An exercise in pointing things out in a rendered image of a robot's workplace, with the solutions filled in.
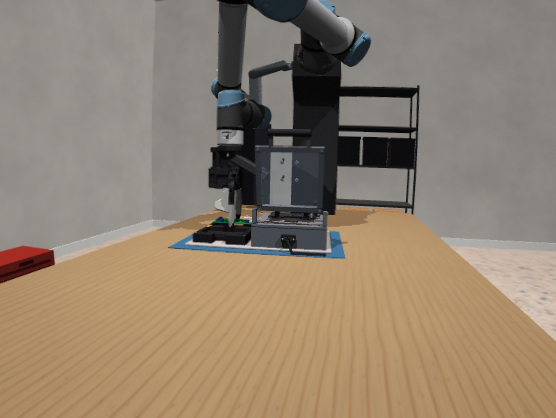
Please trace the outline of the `green circuit board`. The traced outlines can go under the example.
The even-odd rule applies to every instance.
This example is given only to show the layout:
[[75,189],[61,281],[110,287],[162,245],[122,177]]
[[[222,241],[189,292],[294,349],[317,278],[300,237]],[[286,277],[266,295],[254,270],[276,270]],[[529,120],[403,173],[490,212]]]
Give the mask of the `green circuit board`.
[[[212,223],[228,223],[228,218],[219,217]],[[244,217],[244,220],[235,219],[233,224],[252,224],[252,217]]]

